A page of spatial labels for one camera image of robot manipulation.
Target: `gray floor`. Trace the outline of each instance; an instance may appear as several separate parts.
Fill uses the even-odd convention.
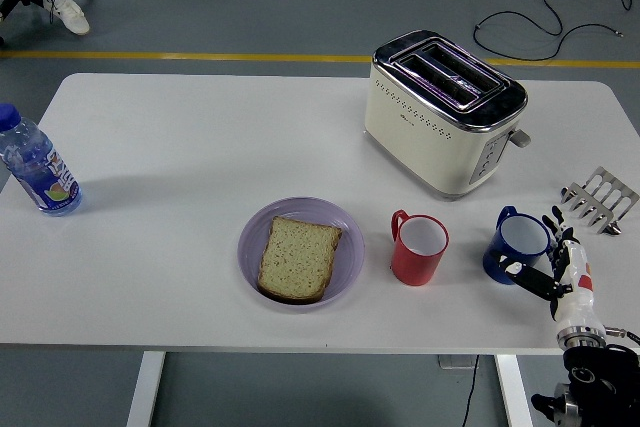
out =
[[[477,46],[472,34],[474,25],[494,12],[518,10],[556,28],[541,0],[76,1],[92,25],[86,37],[75,37],[58,20],[50,25],[48,16],[34,6],[19,6],[0,24],[6,40],[0,50],[0,100],[15,103],[36,121],[60,82],[76,72],[369,73],[368,62],[286,62],[274,57],[254,62],[154,60],[133,59],[130,52],[369,56],[393,37],[430,29],[491,60],[498,56]],[[568,37],[556,58],[573,63],[511,63],[502,70],[520,79],[603,82],[640,131],[638,6],[626,11],[620,0],[549,3],[557,7],[565,31],[582,23],[603,23],[624,37],[595,27],[583,29]],[[492,48],[516,57],[545,56],[557,45],[557,39],[543,37],[515,18],[496,18],[480,33]],[[73,58],[77,52],[87,53],[87,58]],[[123,54],[100,59],[101,52]],[[0,174],[0,185],[6,178]],[[266,358],[170,355],[154,425],[309,425],[309,418],[316,422],[312,425],[462,423],[471,376],[439,370],[435,357],[274,355],[265,362]],[[550,395],[566,378],[560,357],[519,360],[529,395]],[[139,363],[140,353],[126,351],[2,350],[0,426],[125,425]],[[294,375],[299,372],[305,373],[305,382]],[[468,425],[506,425],[490,357],[480,362]],[[551,424],[535,413],[534,425]]]

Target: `red cup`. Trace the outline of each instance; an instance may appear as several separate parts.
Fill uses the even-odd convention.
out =
[[[428,215],[409,215],[399,210],[391,218],[395,241],[391,270],[407,285],[424,285],[449,245],[449,233],[442,222]]]

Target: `yellow floor line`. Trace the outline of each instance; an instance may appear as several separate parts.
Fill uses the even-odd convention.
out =
[[[204,60],[241,62],[334,62],[369,63],[369,55],[313,54],[223,54],[196,52],[69,52],[48,50],[0,50],[5,59],[118,59],[118,60]],[[541,62],[491,58],[486,62],[496,66],[569,67],[590,69],[640,69],[635,61],[546,60]]]

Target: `toaster control panel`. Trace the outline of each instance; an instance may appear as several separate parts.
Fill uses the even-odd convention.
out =
[[[490,139],[484,145],[484,149],[482,150],[482,154],[480,154],[480,159],[478,160],[476,168],[473,171],[473,175],[471,176],[469,185],[490,174],[493,169],[498,166],[498,161],[502,156],[502,152],[504,151],[507,142],[509,142],[510,136],[510,131],[503,132],[502,134],[499,134]]]

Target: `toaster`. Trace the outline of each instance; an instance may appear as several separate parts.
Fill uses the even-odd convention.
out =
[[[435,32],[410,32],[372,59],[365,129],[441,197],[459,198],[493,174],[516,126],[524,88]]]

